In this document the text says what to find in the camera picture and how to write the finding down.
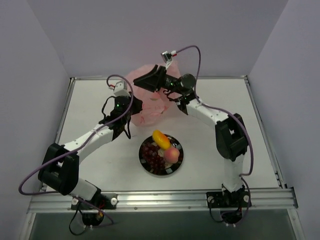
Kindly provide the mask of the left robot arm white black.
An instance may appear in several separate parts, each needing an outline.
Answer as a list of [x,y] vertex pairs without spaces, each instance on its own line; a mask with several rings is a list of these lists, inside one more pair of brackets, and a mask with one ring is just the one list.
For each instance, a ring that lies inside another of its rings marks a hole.
[[83,204],[90,210],[97,209],[101,203],[101,190],[79,177],[80,163],[125,132],[132,115],[140,113],[142,106],[143,101],[131,93],[128,96],[116,96],[113,110],[92,130],[71,142],[62,145],[53,143],[48,147],[38,180],[63,196],[82,198]]

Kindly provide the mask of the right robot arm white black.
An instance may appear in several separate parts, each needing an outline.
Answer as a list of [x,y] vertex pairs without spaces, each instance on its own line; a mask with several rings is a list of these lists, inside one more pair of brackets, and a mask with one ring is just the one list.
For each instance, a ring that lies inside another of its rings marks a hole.
[[238,124],[242,121],[241,116],[204,106],[197,100],[194,91],[196,78],[189,73],[176,78],[167,74],[164,66],[155,65],[150,72],[135,78],[133,84],[153,93],[162,90],[181,112],[214,129],[217,151],[224,158],[222,200],[230,207],[238,203],[238,190],[244,185],[240,175],[243,173],[244,156],[248,150],[243,125]]

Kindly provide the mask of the orange fake fruit slice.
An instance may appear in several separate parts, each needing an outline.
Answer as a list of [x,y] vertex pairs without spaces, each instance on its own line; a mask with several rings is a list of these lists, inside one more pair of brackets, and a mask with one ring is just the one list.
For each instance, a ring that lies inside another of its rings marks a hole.
[[153,131],[152,139],[162,150],[167,150],[171,147],[169,138],[159,130]]

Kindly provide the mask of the fake peach pink yellow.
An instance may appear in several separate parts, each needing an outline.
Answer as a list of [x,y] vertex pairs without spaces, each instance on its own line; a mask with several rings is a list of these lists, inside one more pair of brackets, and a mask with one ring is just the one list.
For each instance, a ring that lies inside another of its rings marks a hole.
[[175,147],[170,147],[163,152],[163,158],[169,164],[176,164],[179,157],[180,151]]

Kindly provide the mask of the pink plastic bag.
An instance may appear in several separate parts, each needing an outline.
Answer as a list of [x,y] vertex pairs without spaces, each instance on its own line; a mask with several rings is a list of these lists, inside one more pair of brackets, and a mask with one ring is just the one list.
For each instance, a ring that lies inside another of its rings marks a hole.
[[[136,127],[148,127],[157,124],[168,109],[174,104],[169,101],[163,89],[160,92],[150,92],[145,89],[134,86],[133,80],[147,74],[152,70],[154,64],[145,64],[135,70],[132,70],[125,78],[131,83],[134,96],[142,101],[142,111],[132,115],[131,122]],[[178,62],[173,60],[167,69],[167,74],[179,78],[181,73],[178,68]]]

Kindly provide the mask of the red fake grape bunch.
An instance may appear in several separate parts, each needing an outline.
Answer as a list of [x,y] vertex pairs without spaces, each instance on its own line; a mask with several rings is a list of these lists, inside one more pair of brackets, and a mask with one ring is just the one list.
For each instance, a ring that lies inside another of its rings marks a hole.
[[144,160],[143,164],[150,173],[159,174],[166,168],[166,162],[160,150],[158,145],[150,142],[143,144],[140,149],[141,160]]

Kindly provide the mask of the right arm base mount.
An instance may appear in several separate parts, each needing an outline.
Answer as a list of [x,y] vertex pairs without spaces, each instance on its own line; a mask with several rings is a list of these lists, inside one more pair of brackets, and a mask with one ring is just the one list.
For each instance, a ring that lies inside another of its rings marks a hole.
[[224,191],[209,191],[206,192],[207,206],[212,209],[221,208],[246,208],[251,207],[252,202],[249,198],[249,192],[245,189],[229,192]]

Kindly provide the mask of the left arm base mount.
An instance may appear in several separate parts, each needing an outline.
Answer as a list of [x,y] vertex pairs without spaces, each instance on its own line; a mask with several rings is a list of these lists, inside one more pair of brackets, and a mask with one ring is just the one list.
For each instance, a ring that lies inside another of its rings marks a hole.
[[80,210],[94,210],[91,205],[101,210],[115,210],[118,204],[118,195],[116,193],[99,193],[96,194],[92,200],[86,200],[85,203],[81,202],[77,197],[72,197],[71,209],[75,210],[79,206]]

